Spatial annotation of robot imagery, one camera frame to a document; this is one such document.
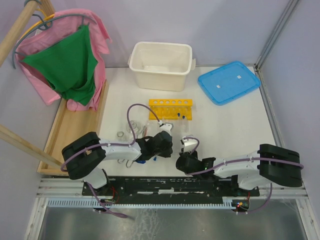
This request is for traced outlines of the yellow test tube rack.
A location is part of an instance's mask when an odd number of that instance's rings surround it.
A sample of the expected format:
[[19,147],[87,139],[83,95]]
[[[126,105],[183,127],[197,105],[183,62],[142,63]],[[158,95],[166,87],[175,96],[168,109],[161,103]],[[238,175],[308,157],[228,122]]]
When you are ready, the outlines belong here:
[[192,99],[149,99],[148,106],[160,120],[192,120]]

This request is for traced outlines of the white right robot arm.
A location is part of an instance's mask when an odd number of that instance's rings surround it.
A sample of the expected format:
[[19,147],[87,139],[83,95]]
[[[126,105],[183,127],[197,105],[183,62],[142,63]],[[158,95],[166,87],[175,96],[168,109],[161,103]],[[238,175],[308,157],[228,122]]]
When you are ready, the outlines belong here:
[[238,157],[199,160],[197,156],[196,152],[181,153],[176,168],[189,177],[208,182],[232,178],[229,189],[236,196],[272,183],[290,188],[303,185],[300,155],[286,148],[265,143],[257,151]]

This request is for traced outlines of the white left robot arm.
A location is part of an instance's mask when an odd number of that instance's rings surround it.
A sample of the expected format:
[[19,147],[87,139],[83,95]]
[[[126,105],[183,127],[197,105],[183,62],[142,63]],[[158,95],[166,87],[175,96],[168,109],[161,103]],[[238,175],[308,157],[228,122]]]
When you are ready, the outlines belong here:
[[171,157],[173,138],[167,131],[155,136],[138,138],[134,142],[110,142],[102,140],[96,132],[89,132],[62,149],[64,163],[61,171],[71,180],[82,179],[99,195],[111,189],[106,172],[98,165],[108,160],[146,162],[153,157]]

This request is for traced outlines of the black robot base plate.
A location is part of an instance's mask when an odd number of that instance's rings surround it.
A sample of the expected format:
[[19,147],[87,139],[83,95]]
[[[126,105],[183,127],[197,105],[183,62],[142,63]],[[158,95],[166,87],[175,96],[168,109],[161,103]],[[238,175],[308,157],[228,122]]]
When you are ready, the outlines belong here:
[[113,176],[95,190],[99,197],[111,197],[117,204],[180,205],[222,204],[223,197],[258,197],[259,189],[236,187],[234,178],[199,180],[189,177]]

